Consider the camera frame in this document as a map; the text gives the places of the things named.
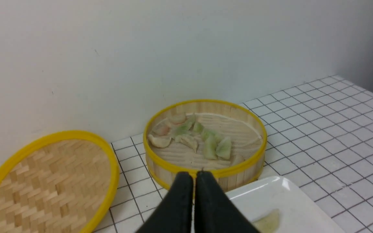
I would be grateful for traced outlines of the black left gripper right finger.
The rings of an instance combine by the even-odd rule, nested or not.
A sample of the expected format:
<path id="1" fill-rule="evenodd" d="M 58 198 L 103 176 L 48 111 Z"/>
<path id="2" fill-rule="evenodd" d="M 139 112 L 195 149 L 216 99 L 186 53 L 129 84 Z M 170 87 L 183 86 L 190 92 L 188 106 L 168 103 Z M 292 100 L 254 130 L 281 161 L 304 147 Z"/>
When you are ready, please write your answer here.
<path id="1" fill-rule="evenodd" d="M 195 186 L 195 233 L 258 233 L 209 171 L 198 171 Z"/>

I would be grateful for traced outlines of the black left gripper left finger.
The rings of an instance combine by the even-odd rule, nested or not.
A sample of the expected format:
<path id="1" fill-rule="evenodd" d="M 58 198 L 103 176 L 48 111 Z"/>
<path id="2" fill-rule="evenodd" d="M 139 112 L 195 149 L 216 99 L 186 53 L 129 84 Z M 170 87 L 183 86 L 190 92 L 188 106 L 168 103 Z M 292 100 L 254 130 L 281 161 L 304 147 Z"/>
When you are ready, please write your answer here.
<path id="1" fill-rule="evenodd" d="M 169 191 L 138 233 L 190 233 L 192 223 L 193 178 L 179 172 Z"/>

